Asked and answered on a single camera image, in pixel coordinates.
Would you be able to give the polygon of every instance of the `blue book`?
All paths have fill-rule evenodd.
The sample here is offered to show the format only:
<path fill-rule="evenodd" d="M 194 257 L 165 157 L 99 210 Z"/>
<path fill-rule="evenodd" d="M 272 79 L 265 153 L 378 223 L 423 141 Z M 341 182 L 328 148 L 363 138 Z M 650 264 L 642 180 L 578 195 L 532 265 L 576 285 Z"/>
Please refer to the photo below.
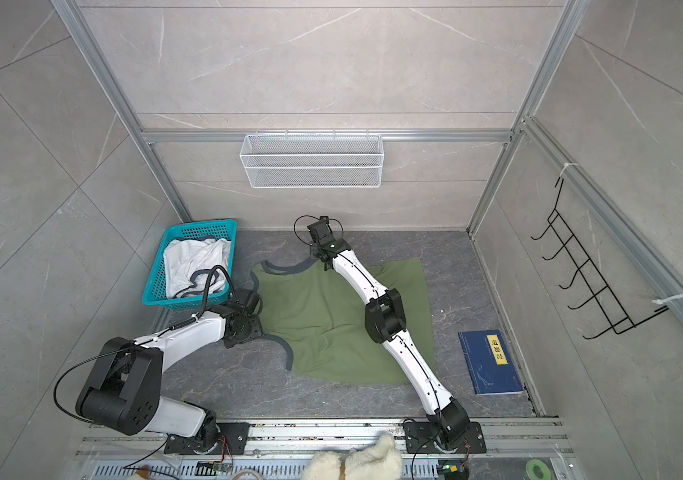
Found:
<path fill-rule="evenodd" d="M 520 393 L 523 384 L 499 330 L 459 332 L 476 395 Z"/>

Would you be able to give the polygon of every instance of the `white plush toy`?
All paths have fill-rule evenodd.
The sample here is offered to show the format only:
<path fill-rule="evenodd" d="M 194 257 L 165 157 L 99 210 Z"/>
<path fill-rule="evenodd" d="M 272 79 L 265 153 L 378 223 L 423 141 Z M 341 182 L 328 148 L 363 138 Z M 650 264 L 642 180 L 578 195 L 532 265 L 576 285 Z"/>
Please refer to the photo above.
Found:
<path fill-rule="evenodd" d="M 376 445 L 343 458 L 340 453 L 317 453 L 301 480 L 397 480 L 403 473 L 403 457 L 394 437 L 385 434 Z"/>

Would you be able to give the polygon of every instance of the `green cloth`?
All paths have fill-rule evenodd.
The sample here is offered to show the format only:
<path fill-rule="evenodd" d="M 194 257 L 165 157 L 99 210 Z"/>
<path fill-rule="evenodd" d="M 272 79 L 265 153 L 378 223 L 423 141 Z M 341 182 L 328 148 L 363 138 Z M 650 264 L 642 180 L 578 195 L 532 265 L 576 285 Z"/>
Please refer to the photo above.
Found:
<path fill-rule="evenodd" d="M 288 343 L 293 351 L 289 370 L 332 382 L 408 383 L 392 355 L 368 336 L 365 305 L 355 290 L 323 266 L 310 260 L 296 267 L 262 262 L 251 271 L 264 306 L 262 330 Z M 368 271 L 400 292 L 406 327 L 434 370 L 432 319 L 421 262 L 389 262 Z"/>

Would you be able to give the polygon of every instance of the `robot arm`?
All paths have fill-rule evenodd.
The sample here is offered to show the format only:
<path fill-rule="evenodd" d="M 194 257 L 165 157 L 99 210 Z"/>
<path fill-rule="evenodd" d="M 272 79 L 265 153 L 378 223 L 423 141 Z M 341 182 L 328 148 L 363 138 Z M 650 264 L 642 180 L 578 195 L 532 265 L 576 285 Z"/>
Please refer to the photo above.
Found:
<path fill-rule="evenodd" d="M 116 337 L 102 348 L 75 405 L 78 415 L 125 435 L 158 432 L 184 437 L 183 448 L 205 453 L 215 446 L 214 412 L 160 395 L 162 374 L 209 343 L 227 348 L 261 335 L 256 293 L 236 290 L 224 305 L 162 332 L 135 340 Z"/>
<path fill-rule="evenodd" d="M 308 225 L 312 237 L 312 253 L 341 274 L 355 289 L 365 304 L 365 329 L 371 339 L 380 343 L 394 357 L 416 389 L 427 419 L 433 424 L 435 436 L 446 449 L 462 445 L 471 422 L 461 404 L 437 379 L 411 339 L 400 293 L 387 289 L 371 275 L 357 259 L 352 247 L 335 238 L 327 216 Z"/>
<path fill-rule="evenodd" d="M 400 294 L 379 283 L 357 259 L 354 250 L 339 252 L 333 258 L 333 267 L 366 304 L 365 326 L 368 335 L 376 343 L 381 343 L 397 360 L 416 389 L 424 411 L 428 415 L 439 414 L 442 407 L 451 403 L 451 392 L 437 380 L 413 345 L 411 334 L 405 330 L 405 313 Z"/>

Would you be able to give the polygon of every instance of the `vent grille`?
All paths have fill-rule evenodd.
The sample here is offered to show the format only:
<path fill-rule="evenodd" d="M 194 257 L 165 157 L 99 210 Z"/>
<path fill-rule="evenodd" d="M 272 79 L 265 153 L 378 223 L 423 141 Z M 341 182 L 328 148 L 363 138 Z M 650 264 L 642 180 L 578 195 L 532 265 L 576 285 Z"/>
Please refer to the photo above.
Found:
<path fill-rule="evenodd" d="M 135 470 L 125 470 L 130 460 L 99 460 L 96 463 L 92 480 L 125 480 L 126 477 L 135 473 Z M 230 473 L 217 472 L 215 475 L 195 475 L 198 459 L 183 460 L 178 469 L 168 466 L 159 460 L 146 460 L 142 465 L 148 465 L 157 472 L 170 473 L 182 480 L 229 480 L 238 472 L 246 468 L 259 472 L 268 480 L 298 480 L 301 473 L 309 464 L 308 458 L 303 459 L 241 459 L 236 458 L 234 468 Z M 405 462 L 402 478 L 411 477 L 411 462 Z M 437 479 L 437 460 L 433 458 L 417 458 L 413 464 L 414 478 Z M 153 478 L 163 478 L 162 475 L 153 475 Z"/>

